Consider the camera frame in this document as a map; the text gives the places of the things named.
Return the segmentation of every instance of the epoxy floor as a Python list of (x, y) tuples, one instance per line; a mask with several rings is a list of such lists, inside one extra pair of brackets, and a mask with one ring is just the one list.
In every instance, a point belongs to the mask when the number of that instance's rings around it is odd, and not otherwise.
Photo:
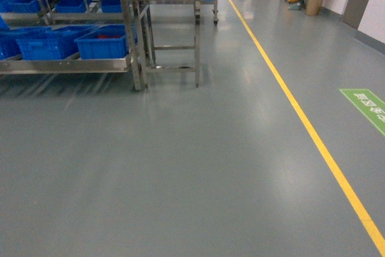
[[(339, 91), (385, 99), (385, 56), (326, 15), (233, 1), (385, 233), (384, 136)], [(228, 0), (218, 28), (211, 10), (198, 89), (0, 76), (0, 256), (381, 256)], [(154, 6), (156, 42), (192, 43), (192, 12)]]

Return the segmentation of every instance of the red object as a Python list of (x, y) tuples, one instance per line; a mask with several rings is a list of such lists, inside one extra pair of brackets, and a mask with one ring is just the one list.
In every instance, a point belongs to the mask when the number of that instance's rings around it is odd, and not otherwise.
[(104, 34), (99, 34), (97, 39), (119, 39), (122, 36), (106, 36)]

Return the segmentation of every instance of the green floor sign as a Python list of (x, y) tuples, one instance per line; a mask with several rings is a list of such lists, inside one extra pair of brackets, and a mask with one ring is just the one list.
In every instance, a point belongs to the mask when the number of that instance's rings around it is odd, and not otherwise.
[(385, 103), (367, 89), (340, 91), (385, 136)]

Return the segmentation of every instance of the plastic crate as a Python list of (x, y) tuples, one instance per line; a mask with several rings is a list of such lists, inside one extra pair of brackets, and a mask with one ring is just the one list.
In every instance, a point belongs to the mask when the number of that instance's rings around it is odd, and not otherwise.
[(14, 0), (0, 0), (0, 13), (12, 12), (10, 3)]
[(38, 0), (14, 0), (9, 5), (16, 13), (38, 13), (40, 11)]
[(124, 25), (108, 25), (99, 28), (76, 39), (75, 42), (78, 44), (81, 58), (85, 60), (124, 58), (128, 53)]
[[(137, 27), (135, 26), (135, 24), (132, 25), (132, 30), (134, 32), (135, 43), (137, 43), (138, 42), (138, 35), (137, 35)], [(103, 34), (104, 32), (115, 32), (117, 34), (120, 34), (120, 33), (125, 34), (126, 33), (126, 27), (124, 24), (110, 24), (110, 25), (105, 25), (105, 26), (98, 28), (97, 31), (100, 32), (101, 34)]]
[(122, 6), (120, 0), (102, 0), (100, 5), (104, 13), (119, 13), (122, 12)]
[(16, 39), (31, 37), (34, 34), (41, 33), (47, 29), (50, 28), (28, 27), (0, 31), (0, 60), (20, 54), (20, 48), (17, 45)]
[(87, 10), (84, 0), (61, 0), (55, 8), (58, 13), (83, 13)]
[(78, 51), (75, 39), (89, 29), (63, 28), (17, 39), (24, 60), (62, 60)]
[(69, 25), (55, 30), (46, 31), (46, 34), (52, 35), (53, 37), (61, 34), (78, 34), (78, 36), (80, 36), (88, 33), (89, 30), (96, 29), (97, 27), (97, 25)]
[(0, 37), (8, 37), (10, 39), (22, 39), (24, 37), (31, 37), (36, 33), (44, 33), (50, 31), (50, 27), (24, 27), (8, 31), (0, 31)]
[(20, 54), (19, 46), (15, 39), (0, 36), (0, 60)]

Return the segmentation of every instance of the yellow line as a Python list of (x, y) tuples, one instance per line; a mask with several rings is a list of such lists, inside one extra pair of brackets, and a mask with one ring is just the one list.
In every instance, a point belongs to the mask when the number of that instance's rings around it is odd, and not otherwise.
[(245, 19), (242, 17), (241, 13), (235, 6), (234, 2), (232, 0), (229, 0), (231, 6), (234, 8), (235, 13), (238, 15), (239, 19), (245, 26), (248, 34), (250, 35), (251, 39), (254, 41), (255, 45), (257, 46), (260, 54), (262, 54), (263, 59), (266, 61), (266, 64), (269, 66), (271, 72), (273, 73), (274, 77), (276, 78), (277, 82), (281, 86), (282, 90), (284, 91), (286, 97), (289, 99), (291, 105), (293, 106), (295, 112), (298, 114), (299, 118), (301, 119), (303, 125), (307, 129), (309, 135), (313, 139), (314, 143), (316, 144), (319, 152), (321, 153), (322, 157), (324, 158), (325, 162), (329, 166), (331, 172), (333, 173), (334, 177), (336, 178), (338, 184), (340, 185), (342, 191), (345, 193), (346, 197), (348, 198), (351, 206), (355, 210), (356, 214), (358, 215), (359, 219), (362, 222), (362, 225), (365, 227), (366, 231), (368, 232), (369, 236), (372, 238), (374, 244), (376, 245), (378, 251), (381, 253), (382, 257), (385, 257), (385, 239), (382, 236), (381, 232), (378, 230), (376, 224), (371, 219), (371, 216), (368, 214), (365, 207), (362, 205), (360, 199), (356, 195), (356, 193), (353, 191), (353, 188), (350, 186), (348, 180), (343, 175), (341, 169), (338, 167), (337, 163), (331, 156), (330, 152), (326, 148), (324, 142), (321, 140), (317, 132), (315, 131), (313, 125), (310, 123), (309, 119), (305, 115), (304, 111), (298, 104), (297, 100), (294, 98), (293, 94), (291, 93), (288, 86), (283, 81), (282, 77), (278, 73), (277, 69), (274, 67), (273, 63), (269, 59), (269, 56), (264, 51), (263, 47), (260, 45), (259, 41), (251, 31), (250, 27), (247, 25)]

